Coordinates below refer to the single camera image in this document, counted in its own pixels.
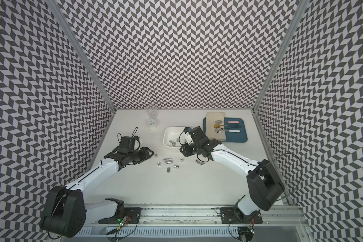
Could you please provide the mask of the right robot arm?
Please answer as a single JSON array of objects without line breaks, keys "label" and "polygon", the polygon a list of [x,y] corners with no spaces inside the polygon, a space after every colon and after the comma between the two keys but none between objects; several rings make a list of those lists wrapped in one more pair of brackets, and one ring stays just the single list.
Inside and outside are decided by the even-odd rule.
[{"label": "right robot arm", "polygon": [[256,161],[244,157],[222,142],[210,140],[200,126],[185,127],[182,133],[187,141],[179,151],[185,157],[201,157],[203,163],[215,161],[225,165],[246,179],[249,193],[241,197],[233,208],[236,221],[246,223],[258,216],[258,211],[268,211],[284,193],[285,185],[278,171],[269,160]]}]

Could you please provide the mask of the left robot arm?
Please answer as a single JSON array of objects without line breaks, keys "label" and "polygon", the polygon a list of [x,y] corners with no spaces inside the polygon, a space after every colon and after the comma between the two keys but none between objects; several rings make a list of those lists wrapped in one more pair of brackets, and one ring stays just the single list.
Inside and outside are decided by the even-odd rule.
[{"label": "left robot arm", "polygon": [[96,221],[117,222],[122,228],[131,219],[119,199],[86,204],[92,192],[109,177],[128,165],[140,164],[154,155],[142,147],[138,136],[121,137],[119,145],[104,156],[99,165],[65,186],[53,187],[46,197],[39,227],[48,235],[74,237],[83,226]]}]

